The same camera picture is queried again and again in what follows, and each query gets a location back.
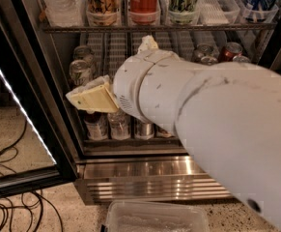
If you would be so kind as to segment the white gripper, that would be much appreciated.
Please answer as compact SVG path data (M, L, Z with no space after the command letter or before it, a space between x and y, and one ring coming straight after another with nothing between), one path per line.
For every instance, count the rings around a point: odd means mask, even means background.
M128 115L148 122L139 105L143 79L154 65L170 57L179 58L173 51L158 49L153 36L145 36L138 47L138 54L127 58L116 71L113 90L110 77L105 75L74 88L66 94L66 98L76 109L88 113L115 113L120 107Z

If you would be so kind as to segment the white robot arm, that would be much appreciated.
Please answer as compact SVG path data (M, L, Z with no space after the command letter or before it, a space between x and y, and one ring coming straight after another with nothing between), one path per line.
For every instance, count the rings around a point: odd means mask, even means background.
M281 75L185 61L143 38L135 55L68 92L79 110L124 113L175 135L196 163L281 230Z

